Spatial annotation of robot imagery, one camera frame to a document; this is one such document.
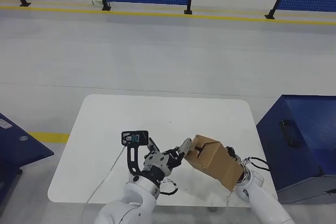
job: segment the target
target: cardboard box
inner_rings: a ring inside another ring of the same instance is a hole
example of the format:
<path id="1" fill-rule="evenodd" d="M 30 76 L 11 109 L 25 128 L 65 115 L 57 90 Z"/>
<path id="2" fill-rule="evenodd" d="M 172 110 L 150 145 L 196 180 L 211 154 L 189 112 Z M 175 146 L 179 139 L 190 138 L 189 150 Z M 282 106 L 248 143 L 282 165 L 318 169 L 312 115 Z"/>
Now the cardboard box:
<path id="1" fill-rule="evenodd" d="M 195 136 L 192 147 L 184 158 L 195 169 L 219 180 L 231 192 L 244 172 L 221 142 L 204 136 Z"/>

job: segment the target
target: gray floor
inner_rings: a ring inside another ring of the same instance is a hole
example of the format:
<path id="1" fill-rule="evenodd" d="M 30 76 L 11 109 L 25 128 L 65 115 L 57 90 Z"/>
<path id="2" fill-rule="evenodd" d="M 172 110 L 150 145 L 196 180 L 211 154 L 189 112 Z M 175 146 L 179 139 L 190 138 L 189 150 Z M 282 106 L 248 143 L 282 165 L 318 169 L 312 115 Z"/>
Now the gray floor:
<path id="1" fill-rule="evenodd" d="M 243 99 L 258 122 L 281 94 L 336 95 L 336 26 L 0 11 L 0 112 L 27 131 L 69 133 L 89 94 Z M 0 223 L 80 222 L 83 205 L 47 198 L 64 145 L 48 147 L 56 155 L 25 167 Z M 286 208 L 296 223 L 336 223 L 336 204 Z M 249 209 L 222 214 L 153 217 L 257 223 Z"/>

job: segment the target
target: sticker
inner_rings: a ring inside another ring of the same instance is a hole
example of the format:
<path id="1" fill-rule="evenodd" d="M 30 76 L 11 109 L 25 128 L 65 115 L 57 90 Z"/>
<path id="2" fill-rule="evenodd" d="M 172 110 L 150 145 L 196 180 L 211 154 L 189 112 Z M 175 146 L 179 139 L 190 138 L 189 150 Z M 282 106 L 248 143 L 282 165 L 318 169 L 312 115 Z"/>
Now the sticker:
<path id="1" fill-rule="evenodd" d="M 151 168 L 152 168 L 152 164 L 148 164 L 148 165 L 144 166 L 143 170 L 150 171 Z"/>
<path id="2" fill-rule="evenodd" d="M 13 126 L 5 121 L 4 119 L 0 119 L 0 127 L 2 127 L 3 129 L 8 129 L 8 128 L 12 128 Z"/>

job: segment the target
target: barrier post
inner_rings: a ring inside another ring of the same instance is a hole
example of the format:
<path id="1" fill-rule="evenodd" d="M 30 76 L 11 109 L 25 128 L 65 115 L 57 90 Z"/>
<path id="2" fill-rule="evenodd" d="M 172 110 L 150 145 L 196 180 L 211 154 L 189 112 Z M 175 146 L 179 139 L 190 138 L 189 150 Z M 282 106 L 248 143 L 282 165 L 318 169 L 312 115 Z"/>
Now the barrier post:
<path id="1" fill-rule="evenodd" d="M 29 5 L 31 5 L 31 3 L 30 2 L 27 2 L 26 0 L 20 0 L 20 2 L 21 2 L 21 7 L 27 7 L 27 6 L 29 6 Z"/>
<path id="2" fill-rule="evenodd" d="M 186 5 L 186 10 L 184 10 L 184 14 L 192 14 L 192 10 L 190 9 L 192 6 L 192 0 L 188 0 L 188 4 Z"/>
<path id="3" fill-rule="evenodd" d="M 102 11 L 110 11 L 111 10 L 111 6 L 108 5 L 107 0 L 102 0 L 102 3 L 103 3 Z"/>
<path id="4" fill-rule="evenodd" d="M 275 18 L 274 18 L 274 13 L 275 13 L 276 9 L 278 8 L 278 6 L 279 6 L 279 4 L 280 4 L 280 1 L 281 1 L 281 0 L 276 0 L 276 3 L 275 3 L 275 5 L 274 5 L 273 9 L 270 10 L 270 12 L 269 12 L 268 15 L 265 15 L 265 18 L 267 18 L 267 19 L 269 19 L 269 20 L 275 20 Z"/>

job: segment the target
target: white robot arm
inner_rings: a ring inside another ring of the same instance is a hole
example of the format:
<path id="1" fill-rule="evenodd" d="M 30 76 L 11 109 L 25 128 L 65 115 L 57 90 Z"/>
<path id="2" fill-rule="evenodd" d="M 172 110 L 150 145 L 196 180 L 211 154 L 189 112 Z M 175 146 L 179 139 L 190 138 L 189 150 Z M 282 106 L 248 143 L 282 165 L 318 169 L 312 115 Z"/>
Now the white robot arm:
<path id="1" fill-rule="evenodd" d="M 249 202 L 261 224 L 295 224 L 277 199 L 263 190 L 264 177 L 244 166 L 245 175 L 235 189 L 237 196 Z"/>
<path id="2" fill-rule="evenodd" d="M 192 145 L 191 139 L 186 139 L 180 147 L 161 153 L 148 132 L 123 132 L 122 144 L 128 147 L 128 169 L 134 175 L 132 181 L 124 187 L 124 197 L 105 205 L 99 212 L 94 224 L 150 224 L 157 198 L 160 194 L 160 183 L 169 176 L 172 169 L 179 166 L 184 155 Z M 139 170 L 137 164 L 138 146 L 147 146 L 149 154 L 144 158 L 144 169 Z M 245 164 L 245 170 L 236 186 L 236 194 L 246 202 L 250 202 L 251 210 L 261 224 L 295 224 L 281 204 L 261 186 L 264 178 L 257 172 L 250 171 Z"/>

